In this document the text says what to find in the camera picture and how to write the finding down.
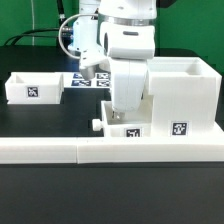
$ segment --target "white box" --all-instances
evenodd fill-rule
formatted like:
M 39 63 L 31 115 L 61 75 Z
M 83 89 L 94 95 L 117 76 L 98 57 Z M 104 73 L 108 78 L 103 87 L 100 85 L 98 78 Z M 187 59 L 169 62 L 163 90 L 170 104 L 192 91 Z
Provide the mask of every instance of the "white box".
M 60 104 L 63 74 L 12 72 L 5 89 L 8 104 Z
M 147 62 L 138 111 L 127 112 L 124 120 L 114 123 L 112 106 L 102 103 L 99 127 L 104 136 L 210 136 L 216 126 L 221 75 L 200 58 L 155 57 Z

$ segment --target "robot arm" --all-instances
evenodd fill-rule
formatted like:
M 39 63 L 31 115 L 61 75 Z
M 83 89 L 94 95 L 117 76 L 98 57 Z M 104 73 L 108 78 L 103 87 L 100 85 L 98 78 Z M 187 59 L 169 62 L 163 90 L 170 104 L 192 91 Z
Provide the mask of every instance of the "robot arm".
M 111 101 L 117 117 L 139 107 L 147 75 L 146 61 L 155 52 L 155 18 L 156 0 L 101 1 L 97 44 L 102 58 L 96 56 L 94 63 L 107 67 L 111 73 Z M 88 77 L 86 73 L 94 63 L 83 58 L 87 57 L 82 57 L 80 71 Z

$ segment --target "black tabletop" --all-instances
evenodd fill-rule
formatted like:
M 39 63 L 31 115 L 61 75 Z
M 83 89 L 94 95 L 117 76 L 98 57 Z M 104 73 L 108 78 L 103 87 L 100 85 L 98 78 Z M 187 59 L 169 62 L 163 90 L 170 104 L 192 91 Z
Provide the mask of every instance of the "black tabletop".
M 159 49 L 157 55 L 195 53 Z M 54 47 L 22 46 L 1 47 L 0 59 L 0 137 L 94 135 L 88 121 L 100 115 L 100 100 L 109 98 L 105 89 L 67 89 L 60 105 L 5 100 L 9 72 L 73 72 L 76 61 Z M 224 164 L 0 165 L 0 196 L 4 224 L 223 224 Z

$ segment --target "cable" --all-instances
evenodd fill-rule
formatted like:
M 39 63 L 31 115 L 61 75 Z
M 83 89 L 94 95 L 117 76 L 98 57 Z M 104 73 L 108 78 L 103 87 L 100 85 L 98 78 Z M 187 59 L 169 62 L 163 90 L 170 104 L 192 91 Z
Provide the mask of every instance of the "cable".
M 61 24 L 66 20 L 63 1 L 57 0 L 57 6 L 58 6 L 58 13 L 59 13 L 59 25 L 61 26 Z
M 64 26 L 66 26 L 67 23 L 69 23 L 70 21 L 74 20 L 74 19 L 77 19 L 79 17 L 82 17 L 82 16 L 91 16 L 91 17 L 98 17 L 98 14 L 77 14 L 77 15 L 74 15 L 74 16 L 71 16 L 69 17 L 68 19 L 66 19 L 60 29 L 59 29 L 59 32 L 58 32 L 58 42 L 61 46 L 61 49 L 65 52 L 65 54 L 67 54 L 69 57 L 73 58 L 73 59 L 76 59 L 76 60 L 79 60 L 80 57 L 78 56 L 75 56 L 75 55 L 72 55 L 65 47 L 64 47 L 64 44 L 63 44 L 63 41 L 62 41 L 62 32 L 63 32 L 63 28 Z
M 32 29 L 35 29 L 35 11 L 34 11 L 34 0 L 31 0 L 31 10 L 32 10 Z
M 20 37 L 20 38 L 23 38 L 23 37 L 44 37 L 44 38 L 58 38 L 58 36 L 46 36 L 46 35 L 30 35 L 30 34 L 22 34 L 22 35 L 16 35 L 16 36 L 13 36 L 13 37 L 10 37 L 5 43 L 4 43 L 4 46 L 6 46 L 11 40 L 17 38 L 17 37 Z
M 21 35 L 24 35 L 24 34 L 31 34 L 31 33 L 39 33 L 39 32 L 58 31 L 58 30 L 59 30 L 59 28 L 35 29 L 35 30 L 28 30 L 28 31 L 22 33 Z M 11 45 L 15 45 L 15 44 L 22 38 L 21 35 L 18 35 L 18 37 L 15 38 L 15 40 L 11 43 Z

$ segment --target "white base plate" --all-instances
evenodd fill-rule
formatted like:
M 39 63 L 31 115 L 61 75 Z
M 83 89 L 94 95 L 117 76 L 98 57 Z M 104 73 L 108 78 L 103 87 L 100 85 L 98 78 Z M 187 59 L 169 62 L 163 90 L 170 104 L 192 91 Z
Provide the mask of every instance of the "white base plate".
M 223 162 L 216 128 L 208 138 L 1 138 L 0 164 Z

